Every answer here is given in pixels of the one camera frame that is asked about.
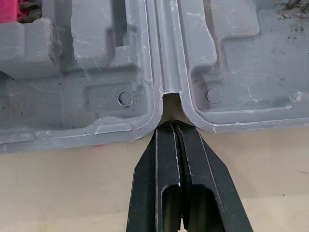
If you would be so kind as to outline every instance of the circular indent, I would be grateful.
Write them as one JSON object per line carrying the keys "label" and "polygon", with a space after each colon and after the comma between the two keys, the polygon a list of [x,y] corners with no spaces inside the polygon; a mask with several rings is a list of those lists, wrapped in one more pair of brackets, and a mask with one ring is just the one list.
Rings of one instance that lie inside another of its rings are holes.
{"label": "circular indent", "polygon": [[130,106],[133,104],[133,96],[130,92],[122,92],[118,96],[118,102],[122,106]]}
{"label": "circular indent", "polygon": [[222,100],[222,92],[217,88],[212,88],[207,93],[207,99],[211,103],[217,104]]}

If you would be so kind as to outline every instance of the gray plastic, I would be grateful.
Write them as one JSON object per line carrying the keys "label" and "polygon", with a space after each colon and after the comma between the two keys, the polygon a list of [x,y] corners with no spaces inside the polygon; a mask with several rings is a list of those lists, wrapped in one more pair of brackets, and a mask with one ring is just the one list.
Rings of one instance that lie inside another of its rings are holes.
{"label": "gray plastic", "polygon": [[0,24],[0,153],[309,125],[307,0],[43,0]]}

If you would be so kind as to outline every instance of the molded compartment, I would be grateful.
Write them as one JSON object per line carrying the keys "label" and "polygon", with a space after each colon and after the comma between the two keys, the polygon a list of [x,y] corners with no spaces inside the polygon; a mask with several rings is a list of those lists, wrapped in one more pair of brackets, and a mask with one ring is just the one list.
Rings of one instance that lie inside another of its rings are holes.
{"label": "molded compartment", "polygon": [[41,19],[0,24],[0,150],[70,147],[61,139],[91,135],[78,145],[104,144],[154,130],[162,102],[146,17],[143,1],[43,0]]}
{"label": "molded compartment", "polygon": [[[182,10],[194,108],[186,113],[189,119],[198,120],[198,126],[208,131],[307,123],[309,1],[204,0],[199,4],[205,10],[206,39],[192,38],[194,29],[188,28],[200,28],[192,18],[202,20],[201,14],[193,13],[193,6]],[[190,57],[193,53],[197,59],[193,51],[200,47],[197,40],[215,51],[204,53],[208,62],[202,65]]]}
{"label": "molded compartment", "polygon": [[308,0],[42,0],[0,24],[0,153],[309,125]]}

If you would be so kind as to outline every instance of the beige surface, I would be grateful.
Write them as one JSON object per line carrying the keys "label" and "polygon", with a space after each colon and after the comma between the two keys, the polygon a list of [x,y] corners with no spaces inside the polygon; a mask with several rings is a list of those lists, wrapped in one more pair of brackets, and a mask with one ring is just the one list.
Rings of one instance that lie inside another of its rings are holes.
{"label": "beige surface", "polygon": [[[309,231],[309,128],[202,135],[256,232]],[[0,156],[0,232],[124,232],[133,169],[150,138]]]}

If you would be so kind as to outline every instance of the red object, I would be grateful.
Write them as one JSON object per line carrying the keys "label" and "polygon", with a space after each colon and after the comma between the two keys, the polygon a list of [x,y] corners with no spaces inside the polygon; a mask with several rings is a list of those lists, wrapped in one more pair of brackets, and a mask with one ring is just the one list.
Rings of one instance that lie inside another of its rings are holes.
{"label": "red object", "polygon": [[27,12],[21,12],[18,3],[24,0],[0,0],[0,23],[17,22],[18,17],[27,16]]}

